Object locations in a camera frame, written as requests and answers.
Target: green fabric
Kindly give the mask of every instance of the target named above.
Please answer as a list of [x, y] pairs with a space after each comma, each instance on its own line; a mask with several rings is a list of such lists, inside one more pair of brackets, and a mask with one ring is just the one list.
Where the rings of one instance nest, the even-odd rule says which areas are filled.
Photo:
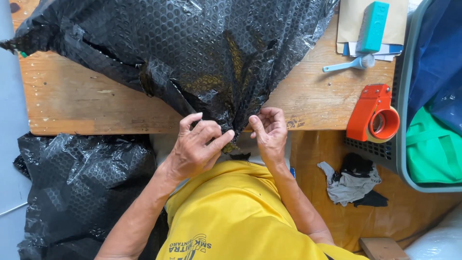
[[425, 106], [406, 133], [407, 166], [415, 183], [462, 183], [462, 136]]

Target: brown envelope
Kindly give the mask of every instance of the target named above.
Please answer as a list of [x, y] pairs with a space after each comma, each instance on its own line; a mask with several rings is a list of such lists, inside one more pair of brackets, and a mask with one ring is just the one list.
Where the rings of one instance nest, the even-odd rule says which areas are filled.
[[[364, 10], [374, 0], [341, 0], [339, 29], [337, 32], [337, 52], [343, 53], [343, 43], [357, 42]], [[406, 32], [408, 0], [380, 0], [389, 3], [387, 23], [382, 43], [404, 44]]]

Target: gray basket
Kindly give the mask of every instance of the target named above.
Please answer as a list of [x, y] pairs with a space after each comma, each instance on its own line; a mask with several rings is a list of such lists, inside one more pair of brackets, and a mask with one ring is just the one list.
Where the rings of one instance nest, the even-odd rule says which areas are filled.
[[420, 33], [422, 18], [432, 0], [423, 0], [415, 10], [410, 26], [403, 54], [396, 57], [395, 76], [393, 78], [391, 106], [400, 116], [400, 128], [395, 137], [386, 143], [360, 142], [345, 137], [344, 143], [348, 148], [364, 158], [374, 161], [378, 165], [398, 174], [401, 179], [420, 192], [462, 192], [461, 184], [425, 183], [416, 184], [411, 180], [406, 166], [406, 120], [407, 99], [413, 67], [415, 45]]

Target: wooden tabletop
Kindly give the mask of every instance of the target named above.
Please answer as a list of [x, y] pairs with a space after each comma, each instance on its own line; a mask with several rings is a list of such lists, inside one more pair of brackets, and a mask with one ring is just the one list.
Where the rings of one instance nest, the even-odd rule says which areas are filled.
[[[39, 0], [10, 0], [14, 28]], [[323, 73], [322, 67], [352, 58], [336, 53], [338, 15], [314, 49], [270, 95], [265, 106], [284, 110], [289, 130], [344, 130], [365, 85], [392, 85], [395, 62], [376, 61], [366, 70]], [[20, 57], [30, 130], [58, 133], [141, 134], [177, 131], [181, 116], [149, 98], [53, 52]]]

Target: yellow t-shirt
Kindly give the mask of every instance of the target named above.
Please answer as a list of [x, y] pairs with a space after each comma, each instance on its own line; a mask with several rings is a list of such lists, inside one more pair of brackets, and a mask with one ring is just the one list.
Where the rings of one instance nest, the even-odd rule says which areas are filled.
[[297, 231], [266, 167], [225, 161], [190, 179], [167, 201], [167, 240], [157, 259], [367, 260], [315, 244]]

